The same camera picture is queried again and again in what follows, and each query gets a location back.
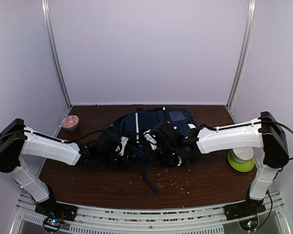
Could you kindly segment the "navy blue student backpack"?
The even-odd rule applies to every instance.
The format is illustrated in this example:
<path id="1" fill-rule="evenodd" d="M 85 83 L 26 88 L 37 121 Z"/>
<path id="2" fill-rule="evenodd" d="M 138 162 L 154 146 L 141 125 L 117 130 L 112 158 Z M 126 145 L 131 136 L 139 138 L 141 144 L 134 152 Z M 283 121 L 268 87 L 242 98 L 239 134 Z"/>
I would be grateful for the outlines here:
<path id="1" fill-rule="evenodd" d="M 154 194 L 158 190 L 147 179 L 146 163 L 158 167 L 183 167 L 199 157 L 195 143 L 186 134 L 196 128 L 191 113 L 184 108 L 154 108 L 138 110 L 116 119 L 110 130 L 128 139 L 125 162 L 135 159 L 140 163 L 140 175 Z"/>

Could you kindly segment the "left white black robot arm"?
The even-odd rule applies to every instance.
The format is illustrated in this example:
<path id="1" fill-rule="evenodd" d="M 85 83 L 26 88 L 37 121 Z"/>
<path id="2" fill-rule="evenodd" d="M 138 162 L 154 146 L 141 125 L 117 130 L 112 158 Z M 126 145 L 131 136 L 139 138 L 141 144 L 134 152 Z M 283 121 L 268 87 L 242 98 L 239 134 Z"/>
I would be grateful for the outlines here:
<path id="1" fill-rule="evenodd" d="M 109 129 L 99 133 L 97 140 L 88 143 L 63 140 L 39 133 L 17 118 L 0 133 L 0 172 L 10 175 L 45 213 L 57 216 L 61 209 L 52 189 L 34 175 L 22 156 L 38 156 L 86 169 L 104 162 L 120 163 L 129 138 Z"/>

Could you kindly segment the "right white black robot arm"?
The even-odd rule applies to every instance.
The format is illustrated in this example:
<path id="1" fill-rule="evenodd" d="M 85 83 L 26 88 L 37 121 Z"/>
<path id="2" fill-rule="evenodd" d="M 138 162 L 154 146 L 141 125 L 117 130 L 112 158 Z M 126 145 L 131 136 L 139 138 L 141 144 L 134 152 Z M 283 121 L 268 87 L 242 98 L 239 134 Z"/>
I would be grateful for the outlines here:
<path id="1" fill-rule="evenodd" d="M 278 170 L 290 160 L 286 134 L 270 112 L 262 112 L 259 118 L 240 124 L 217 127 L 202 124 L 188 129 L 184 135 L 170 123 L 160 122 L 144 132 L 144 137 L 156 146 L 161 156 L 178 159 L 179 163 L 187 157 L 221 150 L 263 148 L 263 161 L 249 187 L 246 200 L 225 206 L 226 210 L 240 208 L 244 215 L 259 211 Z"/>

